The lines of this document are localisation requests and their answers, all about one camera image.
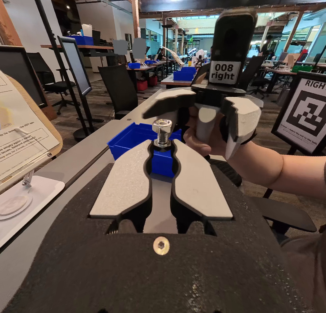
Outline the black pole stand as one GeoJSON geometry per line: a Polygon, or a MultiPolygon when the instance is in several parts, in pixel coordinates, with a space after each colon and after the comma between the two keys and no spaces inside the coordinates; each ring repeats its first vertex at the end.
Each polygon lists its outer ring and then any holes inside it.
{"type": "Polygon", "coordinates": [[[91,131],[90,127],[86,126],[86,123],[84,121],[82,111],[80,109],[80,105],[78,104],[78,101],[76,99],[72,84],[71,84],[70,79],[68,77],[67,70],[65,68],[65,65],[64,65],[64,62],[62,60],[61,54],[60,54],[59,49],[57,47],[57,43],[56,43],[54,34],[53,34],[52,30],[51,30],[51,26],[50,26],[49,21],[47,19],[47,16],[46,16],[45,10],[43,8],[43,5],[41,3],[41,0],[34,0],[34,1],[35,1],[36,6],[37,6],[37,9],[39,11],[39,14],[40,14],[40,17],[42,19],[45,30],[47,32],[47,35],[48,35],[48,38],[50,40],[52,49],[53,49],[53,51],[55,53],[56,59],[58,61],[58,64],[59,64],[59,67],[60,67],[60,73],[63,74],[63,78],[64,78],[65,82],[67,83],[69,93],[71,95],[73,104],[75,106],[76,112],[78,114],[79,120],[80,120],[81,125],[82,125],[81,129],[78,129],[73,133],[74,139],[76,141],[80,142],[80,141],[84,140],[86,137],[88,137],[92,133],[92,131],[91,131]]]}

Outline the printed instruction sheet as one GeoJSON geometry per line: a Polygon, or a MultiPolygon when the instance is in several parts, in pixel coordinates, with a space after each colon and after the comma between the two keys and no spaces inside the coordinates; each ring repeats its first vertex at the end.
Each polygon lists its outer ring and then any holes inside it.
{"type": "Polygon", "coordinates": [[[62,137],[28,92],[1,72],[1,190],[57,155],[62,137]]]}

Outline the steel hex nut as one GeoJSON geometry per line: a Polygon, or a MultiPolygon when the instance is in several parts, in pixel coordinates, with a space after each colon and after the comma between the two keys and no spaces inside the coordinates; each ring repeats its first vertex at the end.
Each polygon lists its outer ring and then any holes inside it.
{"type": "Polygon", "coordinates": [[[156,119],[152,123],[152,130],[157,134],[170,134],[173,131],[173,122],[169,119],[156,119]]]}

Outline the black framed marker sign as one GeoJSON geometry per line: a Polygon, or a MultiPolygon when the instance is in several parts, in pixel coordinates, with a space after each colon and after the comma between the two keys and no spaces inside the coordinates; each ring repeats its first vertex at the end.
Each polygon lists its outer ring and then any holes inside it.
{"type": "Polygon", "coordinates": [[[326,75],[299,71],[271,133],[307,156],[326,146],[326,75]]]}

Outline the black framed floor sign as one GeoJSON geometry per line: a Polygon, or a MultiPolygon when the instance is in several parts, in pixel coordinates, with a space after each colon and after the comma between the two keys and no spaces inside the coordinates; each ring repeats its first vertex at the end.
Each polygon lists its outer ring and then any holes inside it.
{"type": "Polygon", "coordinates": [[[88,75],[86,73],[83,61],[80,56],[78,45],[76,44],[75,39],[69,37],[57,36],[59,43],[61,45],[62,51],[66,58],[66,61],[69,65],[69,70],[74,78],[79,96],[82,102],[82,106],[88,121],[89,127],[93,128],[93,122],[104,122],[103,119],[93,119],[88,102],[87,94],[92,91],[91,83],[89,81],[88,75]]]}

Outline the wooden display board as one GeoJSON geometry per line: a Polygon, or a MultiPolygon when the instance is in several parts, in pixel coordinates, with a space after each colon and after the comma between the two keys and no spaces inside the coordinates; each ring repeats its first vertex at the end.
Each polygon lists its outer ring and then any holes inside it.
{"type": "Polygon", "coordinates": [[[14,78],[5,74],[5,76],[10,80],[10,82],[14,85],[14,87],[18,90],[18,92],[22,95],[26,103],[35,113],[35,115],[39,118],[39,120],[45,125],[45,127],[51,132],[51,134],[57,139],[59,145],[56,145],[54,148],[50,149],[52,154],[51,160],[55,160],[57,155],[63,148],[63,139],[60,133],[56,130],[51,120],[57,117],[53,109],[49,107],[40,109],[35,101],[31,98],[28,92],[24,89],[24,87],[17,82],[14,78]]]}

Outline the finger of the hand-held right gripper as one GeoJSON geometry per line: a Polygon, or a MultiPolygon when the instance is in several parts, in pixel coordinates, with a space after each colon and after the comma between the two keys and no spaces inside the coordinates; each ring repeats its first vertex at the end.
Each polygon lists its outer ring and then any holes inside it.
{"type": "Polygon", "coordinates": [[[183,107],[192,107],[196,97],[197,93],[189,87],[165,90],[149,103],[149,107],[142,113],[142,118],[150,119],[177,111],[183,107]]]}
{"type": "Polygon", "coordinates": [[[258,125],[261,109],[248,98],[225,97],[221,113],[228,132],[225,159],[229,160],[240,145],[248,142],[258,125]]]}

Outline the person's right hand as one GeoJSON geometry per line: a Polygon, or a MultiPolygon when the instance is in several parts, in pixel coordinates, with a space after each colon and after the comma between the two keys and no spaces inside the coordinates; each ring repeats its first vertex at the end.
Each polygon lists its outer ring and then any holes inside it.
{"type": "Polygon", "coordinates": [[[220,121],[224,116],[220,113],[217,114],[214,128],[210,135],[210,140],[208,144],[205,144],[202,141],[198,140],[196,137],[198,109],[196,107],[190,107],[189,114],[189,121],[186,123],[188,129],[185,131],[183,136],[185,143],[203,157],[208,155],[219,155],[223,156],[225,159],[227,143],[222,139],[219,128],[220,121]]]}

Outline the person's right forearm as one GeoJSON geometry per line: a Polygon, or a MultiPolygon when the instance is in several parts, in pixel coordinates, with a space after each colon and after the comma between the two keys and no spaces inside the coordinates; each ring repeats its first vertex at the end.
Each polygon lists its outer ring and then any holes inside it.
{"type": "Polygon", "coordinates": [[[252,141],[227,162],[244,179],[275,191],[326,199],[325,156],[281,155],[252,141]]]}

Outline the black monitor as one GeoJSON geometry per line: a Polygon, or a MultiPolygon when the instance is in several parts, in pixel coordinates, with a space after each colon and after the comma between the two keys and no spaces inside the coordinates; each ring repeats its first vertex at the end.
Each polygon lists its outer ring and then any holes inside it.
{"type": "Polygon", "coordinates": [[[24,47],[1,45],[0,70],[19,82],[39,108],[48,106],[43,88],[24,47]]]}

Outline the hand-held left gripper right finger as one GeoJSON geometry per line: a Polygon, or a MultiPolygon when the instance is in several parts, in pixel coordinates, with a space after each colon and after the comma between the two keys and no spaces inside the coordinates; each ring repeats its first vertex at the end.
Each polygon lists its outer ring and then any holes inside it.
{"type": "Polygon", "coordinates": [[[170,210],[177,231],[185,234],[193,222],[206,228],[209,221],[232,220],[233,214],[210,164],[179,140],[171,142],[174,173],[170,210]]]}

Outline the blue plastic bin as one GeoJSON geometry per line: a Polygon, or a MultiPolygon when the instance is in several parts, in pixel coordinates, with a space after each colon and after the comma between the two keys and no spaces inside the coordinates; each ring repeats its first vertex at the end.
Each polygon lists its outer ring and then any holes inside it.
{"type": "MultiPolygon", "coordinates": [[[[132,123],[123,131],[118,133],[107,144],[114,159],[118,159],[125,152],[141,144],[145,140],[155,140],[157,134],[152,130],[150,124],[132,123]]],[[[173,159],[170,150],[159,150],[154,148],[152,159],[152,172],[167,177],[174,177],[172,170],[173,159]]]]}

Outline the wooden column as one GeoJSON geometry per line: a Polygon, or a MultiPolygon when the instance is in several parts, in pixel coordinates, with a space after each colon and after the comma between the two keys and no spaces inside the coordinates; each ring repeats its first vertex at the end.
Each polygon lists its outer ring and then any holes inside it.
{"type": "Polygon", "coordinates": [[[304,14],[304,11],[300,11],[298,13],[298,15],[296,16],[296,20],[295,20],[295,23],[294,23],[294,25],[292,27],[291,33],[289,34],[289,37],[287,38],[287,41],[286,41],[286,44],[285,44],[285,47],[284,47],[284,52],[288,51],[288,48],[289,48],[289,46],[290,46],[290,44],[292,42],[292,39],[293,39],[293,37],[294,37],[294,35],[296,33],[296,30],[298,28],[298,25],[299,25],[301,19],[302,19],[303,14],[304,14]]]}
{"type": "MultiPolygon", "coordinates": [[[[10,46],[23,46],[18,33],[14,27],[14,24],[5,8],[4,2],[0,0],[0,36],[5,45],[10,46]]],[[[48,101],[47,95],[45,94],[43,87],[40,84],[39,79],[37,78],[38,83],[41,87],[43,96],[45,97],[47,107],[41,109],[46,117],[52,121],[57,118],[57,114],[50,102],[48,101]]]]}
{"type": "Polygon", "coordinates": [[[131,0],[131,4],[132,4],[134,38],[140,38],[141,28],[139,23],[139,0],[131,0]]]}

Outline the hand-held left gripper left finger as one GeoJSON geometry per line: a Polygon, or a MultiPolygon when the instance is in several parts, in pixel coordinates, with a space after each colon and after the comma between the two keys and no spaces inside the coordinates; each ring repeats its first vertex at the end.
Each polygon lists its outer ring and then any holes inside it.
{"type": "Polygon", "coordinates": [[[152,158],[153,141],[145,140],[116,159],[89,216],[130,220],[142,233],[153,206],[152,158]]]}

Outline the thick steel bolt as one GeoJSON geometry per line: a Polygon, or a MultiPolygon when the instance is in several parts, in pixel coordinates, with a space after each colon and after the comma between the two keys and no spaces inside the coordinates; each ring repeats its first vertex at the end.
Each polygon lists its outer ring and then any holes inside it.
{"type": "Polygon", "coordinates": [[[167,152],[171,148],[171,140],[167,133],[158,133],[157,138],[153,141],[153,148],[158,152],[167,152]]]}

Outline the grey trash can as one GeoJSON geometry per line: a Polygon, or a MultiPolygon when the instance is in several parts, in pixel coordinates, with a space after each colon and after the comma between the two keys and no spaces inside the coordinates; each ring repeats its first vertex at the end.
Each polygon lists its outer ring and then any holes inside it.
{"type": "Polygon", "coordinates": [[[282,107],[283,104],[285,103],[287,96],[289,94],[290,88],[283,88],[276,100],[276,104],[279,107],[282,107]]]}

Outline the white board stand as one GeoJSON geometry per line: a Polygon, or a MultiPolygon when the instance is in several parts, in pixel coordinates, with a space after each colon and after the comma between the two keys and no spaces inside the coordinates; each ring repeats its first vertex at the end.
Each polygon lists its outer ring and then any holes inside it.
{"type": "Polygon", "coordinates": [[[4,247],[23,227],[44,209],[65,184],[58,180],[33,175],[0,196],[0,247],[4,247]]]}

